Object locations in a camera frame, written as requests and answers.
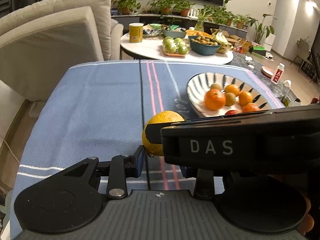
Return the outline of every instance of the teal bowl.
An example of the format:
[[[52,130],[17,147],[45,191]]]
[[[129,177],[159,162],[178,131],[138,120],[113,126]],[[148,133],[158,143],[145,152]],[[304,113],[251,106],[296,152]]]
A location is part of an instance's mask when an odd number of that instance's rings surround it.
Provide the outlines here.
[[[154,29],[161,29],[162,25],[159,23],[150,23],[150,26]]]
[[[173,37],[173,38],[184,38],[186,36],[186,32],[174,32],[174,31],[167,31],[162,29],[162,33],[166,37]]]
[[[189,41],[190,41],[190,48],[203,56],[208,56],[208,55],[214,55],[218,49],[220,48],[221,45],[217,45],[217,46],[207,46],[204,44],[200,44],[197,42],[193,42],[191,39],[195,39],[198,36],[189,36]]]

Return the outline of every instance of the sofa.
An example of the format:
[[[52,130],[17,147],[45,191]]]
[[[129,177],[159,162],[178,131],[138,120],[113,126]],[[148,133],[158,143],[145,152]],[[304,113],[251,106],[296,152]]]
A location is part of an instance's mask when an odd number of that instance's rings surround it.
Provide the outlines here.
[[[110,0],[42,0],[0,18],[0,79],[45,103],[68,68],[119,60],[123,25]]]

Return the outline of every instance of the round white marble table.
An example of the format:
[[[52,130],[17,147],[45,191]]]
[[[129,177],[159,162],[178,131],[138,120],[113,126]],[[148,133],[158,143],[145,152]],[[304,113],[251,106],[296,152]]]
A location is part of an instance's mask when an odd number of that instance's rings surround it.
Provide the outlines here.
[[[135,59],[160,59],[171,61],[185,61],[194,63],[227,64],[233,59],[233,53],[216,53],[211,56],[202,56],[190,50],[186,57],[169,57],[162,51],[163,40],[143,39],[142,42],[129,42],[129,33],[123,35],[120,39],[121,49]]]

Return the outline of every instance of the glass vase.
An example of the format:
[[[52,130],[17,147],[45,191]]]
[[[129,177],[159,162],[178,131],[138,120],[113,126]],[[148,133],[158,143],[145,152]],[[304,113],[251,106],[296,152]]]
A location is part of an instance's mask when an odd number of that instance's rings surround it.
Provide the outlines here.
[[[203,21],[197,21],[197,24],[195,26],[195,31],[200,31],[204,32],[204,26],[203,26]]]

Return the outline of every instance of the kiwi fruit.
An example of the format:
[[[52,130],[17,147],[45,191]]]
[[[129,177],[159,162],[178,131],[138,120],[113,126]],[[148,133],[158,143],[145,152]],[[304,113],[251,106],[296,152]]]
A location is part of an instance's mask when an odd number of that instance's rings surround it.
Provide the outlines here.
[[[234,93],[226,93],[226,106],[233,106],[236,103],[236,95]]]
[[[222,87],[219,85],[219,84],[217,84],[217,83],[214,83],[214,84],[212,84],[211,86],[210,86],[210,89],[218,89],[218,90],[222,90]]]

